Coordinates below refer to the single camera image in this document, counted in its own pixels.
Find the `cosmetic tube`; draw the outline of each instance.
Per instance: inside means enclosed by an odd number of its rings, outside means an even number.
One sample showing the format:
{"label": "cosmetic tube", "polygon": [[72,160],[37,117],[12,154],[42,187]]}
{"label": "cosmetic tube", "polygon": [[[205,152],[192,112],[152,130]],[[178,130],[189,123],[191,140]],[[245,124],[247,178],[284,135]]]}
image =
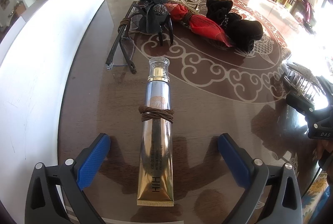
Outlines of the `cosmetic tube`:
{"label": "cosmetic tube", "polygon": [[[164,57],[154,57],[149,60],[149,64],[145,105],[171,109],[168,77],[170,61]],[[143,122],[137,205],[174,205],[171,123],[162,118]]]}

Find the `table glass top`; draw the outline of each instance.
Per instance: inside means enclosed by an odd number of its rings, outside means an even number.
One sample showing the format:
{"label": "table glass top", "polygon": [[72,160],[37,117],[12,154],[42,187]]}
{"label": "table glass top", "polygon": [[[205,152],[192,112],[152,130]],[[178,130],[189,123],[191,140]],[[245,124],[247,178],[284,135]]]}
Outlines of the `table glass top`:
{"label": "table glass top", "polygon": [[[126,66],[108,71],[106,57],[133,1],[106,0],[108,7],[99,9],[77,51],[61,110],[59,162],[75,157],[100,132],[111,137],[106,160],[84,190],[97,212],[131,222],[222,223],[243,193],[217,150],[216,139],[226,132],[253,158],[268,165],[292,163],[302,194],[317,170],[315,142],[304,134],[304,116],[286,105],[280,77],[282,62],[290,58],[305,66],[316,61],[314,73],[327,74],[311,36],[270,0],[232,0],[234,12],[263,25],[264,36],[252,52],[216,45],[173,23],[173,45],[166,32],[160,47],[157,35],[131,31],[136,74]],[[205,1],[201,14],[206,13]],[[142,134],[138,107],[144,103],[152,56],[171,61],[175,205],[169,208],[136,205]],[[268,192],[266,187],[251,223]]]}

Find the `brown cord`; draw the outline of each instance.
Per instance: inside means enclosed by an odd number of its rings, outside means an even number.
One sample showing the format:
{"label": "brown cord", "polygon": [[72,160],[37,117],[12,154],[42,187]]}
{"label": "brown cord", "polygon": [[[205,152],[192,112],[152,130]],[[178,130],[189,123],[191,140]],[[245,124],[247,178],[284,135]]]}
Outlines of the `brown cord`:
{"label": "brown cord", "polygon": [[144,105],[139,106],[139,112],[142,114],[141,121],[148,121],[150,119],[165,119],[174,123],[174,110],[173,109],[159,109],[147,107]]}
{"label": "brown cord", "polygon": [[118,32],[120,31],[120,28],[122,26],[126,26],[126,30],[125,30],[125,34],[124,35],[127,35],[128,31],[129,31],[129,27],[130,27],[130,18],[129,17],[124,17],[122,19],[122,21],[120,21],[120,24],[119,24],[119,27],[118,27]]}
{"label": "brown cord", "polygon": [[188,11],[186,15],[184,15],[184,17],[182,18],[182,21],[186,24],[189,25],[189,19],[191,18],[191,16],[193,15],[192,12]]}

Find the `red cloth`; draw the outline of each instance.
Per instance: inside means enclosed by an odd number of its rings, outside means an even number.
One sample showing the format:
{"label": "red cloth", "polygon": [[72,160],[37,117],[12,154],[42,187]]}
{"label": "red cloth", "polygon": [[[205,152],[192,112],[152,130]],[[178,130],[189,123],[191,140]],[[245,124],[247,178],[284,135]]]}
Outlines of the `red cloth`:
{"label": "red cloth", "polygon": [[304,16],[305,20],[309,23],[311,17],[313,16],[312,5],[308,0],[303,0],[303,5],[305,7],[305,10],[302,12],[302,15]]}
{"label": "red cloth", "polygon": [[[171,19],[174,21],[181,21],[188,13],[188,9],[180,4],[165,4]],[[226,46],[231,47],[224,30],[217,25],[214,21],[199,14],[194,14],[189,19],[189,26],[191,31],[200,36],[224,42]]]}

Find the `red candy wrapper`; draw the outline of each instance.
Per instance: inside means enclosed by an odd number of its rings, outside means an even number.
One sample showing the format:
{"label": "red candy wrapper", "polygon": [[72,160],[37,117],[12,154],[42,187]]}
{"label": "red candy wrapper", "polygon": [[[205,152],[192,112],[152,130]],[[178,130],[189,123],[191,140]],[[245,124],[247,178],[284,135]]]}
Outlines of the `red candy wrapper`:
{"label": "red candy wrapper", "polygon": [[[171,19],[174,21],[182,21],[185,15],[189,12],[185,6],[180,4],[167,3],[165,6],[171,15]],[[207,17],[200,14],[193,14],[188,23],[193,33],[209,39],[224,42],[227,47],[232,47],[224,30]]]}

